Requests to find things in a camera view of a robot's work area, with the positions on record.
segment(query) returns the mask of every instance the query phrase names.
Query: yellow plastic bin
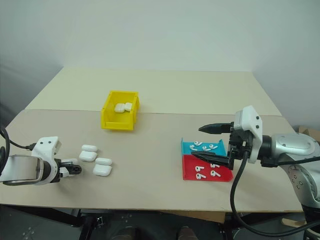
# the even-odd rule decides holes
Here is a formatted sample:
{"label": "yellow plastic bin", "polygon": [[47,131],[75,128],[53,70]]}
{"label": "yellow plastic bin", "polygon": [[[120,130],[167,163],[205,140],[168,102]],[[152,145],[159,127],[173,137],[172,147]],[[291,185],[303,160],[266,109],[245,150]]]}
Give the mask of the yellow plastic bin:
{"label": "yellow plastic bin", "polygon": [[[131,111],[115,112],[116,104],[132,103]],[[101,110],[101,128],[113,130],[134,129],[139,108],[138,92],[136,91],[110,91]]]}

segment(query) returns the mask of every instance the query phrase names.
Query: white earbud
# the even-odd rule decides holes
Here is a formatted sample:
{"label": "white earbud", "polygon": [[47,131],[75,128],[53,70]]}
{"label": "white earbud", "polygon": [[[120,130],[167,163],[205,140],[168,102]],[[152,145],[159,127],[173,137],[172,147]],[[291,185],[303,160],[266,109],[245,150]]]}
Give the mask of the white earbud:
{"label": "white earbud", "polygon": [[210,172],[210,175],[211,175],[212,177],[215,177],[215,176],[221,177],[221,175],[220,175],[219,173],[217,173],[216,171],[214,171],[214,170],[212,170],[212,171]]}
{"label": "white earbud", "polygon": [[192,151],[198,151],[197,149],[195,149],[195,145],[190,145],[189,147]]}
{"label": "white earbud", "polygon": [[205,167],[204,166],[195,166],[195,171],[196,172],[200,172],[201,169],[205,169]]}
{"label": "white earbud", "polygon": [[211,167],[211,168],[213,168],[213,169],[214,169],[215,167],[220,168],[220,166],[219,166],[219,165],[217,165],[217,164],[213,164],[213,163],[211,163],[211,164],[210,164],[210,167]]}
{"label": "white earbud", "polygon": [[207,148],[206,146],[203,146],[202,149],[203,149],[203,151],[210,151],[211,150],[210,148]]}
{"label": "white earbud", "polygon": [[210,144],[210,145],[209,145],[209,148],[211,148],[211,149],[216,149],[216,148],[218,148],[218,146],[214,146],[213,144]]}
{"label": "white earbud", "polygon": [[201,144],[202,144],[202,142],[198,142],[198,141],[194,142],[194,145],[196,145],[196,146],[200,146]]}
{"label": "white earbud", "polygon": [[196,177],[196,179],[198,179],[198,180],[200,180],[200,179],[206,179],[206,178],[207,178],[205,175],[202,175],[202,174],[200,174],[200,173],[197,173],[197,174],[195,175],[195,177]]}

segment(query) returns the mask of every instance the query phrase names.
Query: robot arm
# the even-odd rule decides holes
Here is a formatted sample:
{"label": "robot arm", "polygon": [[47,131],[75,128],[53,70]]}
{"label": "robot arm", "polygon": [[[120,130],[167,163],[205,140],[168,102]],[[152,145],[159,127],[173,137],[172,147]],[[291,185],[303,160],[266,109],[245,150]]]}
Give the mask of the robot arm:
{"label": "robot arm", "polygon": [[10,186],[43,185],[81,173],[82,169],[77,165],[77,159],[54,158],[60,146],[57,136],[42,137],[33,146],[31,156],[8,156],[0,175],[0,182]]}
{"label": "robot arm", "polygon": [[[192,155],[231,170],[234,160],[243,159],[245,154],[249,163],[254,164],[258,159],[262,167],[281,166],[289,176],[307,223],[320,220],[320,146],[312,137],[301,133],[263,135],[261,118],[252,106],[237,112],[234,122],[205,125],[199,131],[209,134],[230,133],[228,154],[218,156],[213,152],[194,151]],[[305,232],[309,239],[320,239],[319,233],[318,225]],[[280,234],[271,236],[266,233],[263,236],[280,237]]]}

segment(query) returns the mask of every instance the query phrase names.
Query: white wall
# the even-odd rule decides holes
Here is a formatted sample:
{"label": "white wall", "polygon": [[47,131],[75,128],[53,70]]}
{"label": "white wall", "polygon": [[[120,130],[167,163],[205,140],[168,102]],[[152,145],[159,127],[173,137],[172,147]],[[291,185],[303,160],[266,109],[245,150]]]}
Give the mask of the white wall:
{"label": "white wall", "polygon": [[318,0],[0,0],[0,101],[17,113],[62,66],[252,71],[292,125],[320,129],[319,12]]}

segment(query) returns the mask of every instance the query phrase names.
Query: red tray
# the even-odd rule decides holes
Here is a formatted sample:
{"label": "red tray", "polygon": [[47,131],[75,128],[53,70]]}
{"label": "red tray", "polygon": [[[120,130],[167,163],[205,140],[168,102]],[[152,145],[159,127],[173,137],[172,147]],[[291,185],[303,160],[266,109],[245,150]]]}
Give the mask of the red tray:
{"label": "red tray", "polygon": [[[204,167],[200,172],[196,172],[196,166]],[[211,176],[211,171],[214,170],[221,176]],[[182,156],[182,172],[183,180],[195,181],[212,181],[212,182],[229,182],[234,177],[232,171],[225,166],[211,167],[210,163],[202,161],[193,155]],[[200,173],[206,178],[197,179],[196,174]]]}

